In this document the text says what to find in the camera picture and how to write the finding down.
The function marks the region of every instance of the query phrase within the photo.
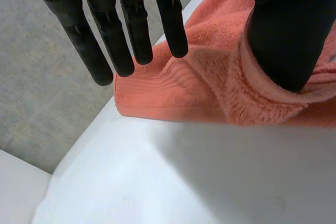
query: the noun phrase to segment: towel fold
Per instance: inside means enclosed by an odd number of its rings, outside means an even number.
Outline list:
[[[153,48],[151,64],[116,77],[119,112],[169,121],[336,126],[336,24],[303,91],[291,93],[270,80],[250,48],[253,6],[254,0],[204,0],[185,26],[186,57],[175,59],[163,42]]]

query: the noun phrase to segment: gray concrete floor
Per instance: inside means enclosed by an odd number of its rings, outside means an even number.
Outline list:
[[[155,43],[163,33],[159,11],[155,0],[145,5]],[[107,55],[86,3],[84,9]],[[42,0],[0,0],[0,32],[0,149],[52,173],[113,87],[91,80]]]

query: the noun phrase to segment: orange towel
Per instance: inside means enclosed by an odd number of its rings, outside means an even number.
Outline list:
[[[230,123],[336,126],[336,25],[313,75],[300,94],[274,84],[261,70],[246,38],[254,0],[205,0],[186,24],[190,44],[183,59],[167,43],[154,60],[116,77],[115,103],[122,115]]]

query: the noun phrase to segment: robotic hand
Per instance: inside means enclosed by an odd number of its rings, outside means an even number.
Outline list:
[[[134,72],[134,63],[116,12],[116,0],[87,1],[115,70],[122,77],[131,75]],[[182,58],[188,52],[188,44],[183,27],[181,2],[156,1],[171,53],[177,58]],[[94,81],[101,86],[109,85],[113,80],[113,74],[85,18],[82,0],[44,0],[44,2],[57,16]],[[120,0],[120,2],[135,59],[139,64],[148,64],[153,59],[153,52],[144,2],[143,0]]]

